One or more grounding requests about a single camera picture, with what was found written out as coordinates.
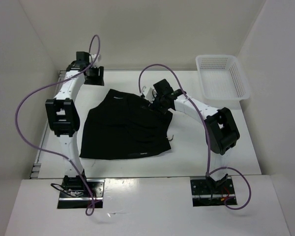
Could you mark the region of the black shorts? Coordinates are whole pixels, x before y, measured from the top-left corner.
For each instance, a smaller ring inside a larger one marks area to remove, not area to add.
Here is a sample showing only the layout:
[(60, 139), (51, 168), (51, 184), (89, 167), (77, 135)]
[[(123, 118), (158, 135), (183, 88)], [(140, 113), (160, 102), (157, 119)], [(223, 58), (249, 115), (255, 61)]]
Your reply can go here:
[(80, 157), (124, 160), (160, 155), (171, 149), (167, 131), (173, 114), (153, 111), (135, 94), (110, 89), (88, 112)]

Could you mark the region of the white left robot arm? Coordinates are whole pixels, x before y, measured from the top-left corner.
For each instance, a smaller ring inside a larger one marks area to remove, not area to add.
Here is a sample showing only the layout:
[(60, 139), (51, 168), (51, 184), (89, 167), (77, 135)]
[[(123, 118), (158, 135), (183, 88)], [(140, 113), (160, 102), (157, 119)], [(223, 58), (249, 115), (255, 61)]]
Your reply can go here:
[(67, 161), (62, 188), (69, 196), (94, 196), (79, 158), (77, 133), (81, 122), (75, 100), (88, 76), (100, 75), (103, 71), (96, 66), (98, 60), (99, 53), (77, 52), (76, 60), (67, 67), (59, 91), (54, 98), (45, 102), (50, 130), (57, 137), (61, 155)]

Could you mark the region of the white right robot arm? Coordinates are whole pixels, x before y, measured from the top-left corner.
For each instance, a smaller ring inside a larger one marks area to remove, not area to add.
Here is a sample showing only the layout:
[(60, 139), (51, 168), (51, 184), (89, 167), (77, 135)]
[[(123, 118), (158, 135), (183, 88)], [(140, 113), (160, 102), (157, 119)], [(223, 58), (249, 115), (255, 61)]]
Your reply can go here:
[(166, 79), (143, 87), (141, 96), (150, 102), (154, 110), (166, 113), (169, 109), (182, 112), (204, 126), (209, 158), (206, 168), (206, 188), (217, 193), (223, 188), (232, 149), (240, 134), (232, 112), (228, 108), (211, 107), (189, 96), (184, 90), (173, 90)]

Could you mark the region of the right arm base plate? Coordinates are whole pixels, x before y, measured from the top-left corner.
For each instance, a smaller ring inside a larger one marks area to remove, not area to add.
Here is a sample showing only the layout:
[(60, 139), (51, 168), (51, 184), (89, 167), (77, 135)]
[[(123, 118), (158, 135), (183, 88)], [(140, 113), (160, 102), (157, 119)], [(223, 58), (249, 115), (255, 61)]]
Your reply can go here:
[(223, 206), (225, 201), (227, 205), (237, 206), (231, 177), (228, 177), (226, 182), (215, 190), (209, 189), (204, 177), (191, 178), (190, 187), (193, 207)]

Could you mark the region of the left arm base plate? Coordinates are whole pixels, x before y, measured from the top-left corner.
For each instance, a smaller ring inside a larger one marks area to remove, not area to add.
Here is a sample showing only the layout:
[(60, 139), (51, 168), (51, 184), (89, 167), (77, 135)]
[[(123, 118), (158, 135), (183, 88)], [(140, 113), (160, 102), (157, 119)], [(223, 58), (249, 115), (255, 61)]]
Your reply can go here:
[[(95, 201), (95, 208), (103, 207), (104, 196), (104, 179), (87, 179), (87, 184), (92, 192)], [(51, 186), (59, 191), (57, 209), (79, 209), (91, 207), (92, 196), (82, 182), (77, 185), (65, 186), (62, 184), (52, 183)]]

